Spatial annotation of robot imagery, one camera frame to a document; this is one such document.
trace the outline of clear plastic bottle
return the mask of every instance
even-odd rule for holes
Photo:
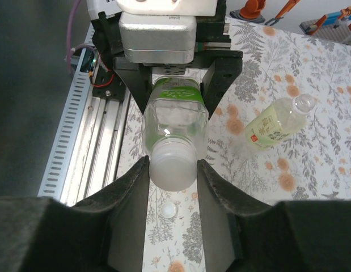
[[[208,144],[208,111],[194,79],[155,82],[143,115],[142,144],[156,186],[177,192],[194,183],[197,161],[205,158]]]
[[[315,100],[308,94],[275,100],[250,122],[237,139],[234,151],[247,160],[287,139],[306,125],[306,115]]]

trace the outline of orange flower pattern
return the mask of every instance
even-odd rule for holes
[[[225,180],[260,201],[351,199],[351,46],[347,52],[341,44],[315,40],[314,45],[300,35],[227,20],[232,48],[245,46],[243,71],[210,120],[206,160]],[[205,73],[187,69],[184,76],[200,82]],[[301,93],[319,99],[303,130],[241,162],[235,146],[244,127],[276,99]],[[236,110],[228,111],[230,105]],[[118,176],[145,155],[142,114],[133,99],[128,112]],[[197,247],[202,243],[199,199],[193,193],[198,193],[196,182],[183,192],[149,187],[144,272],[205,267],[202,248]],[[163,201],[177,205],[172,222],[162,221]]]

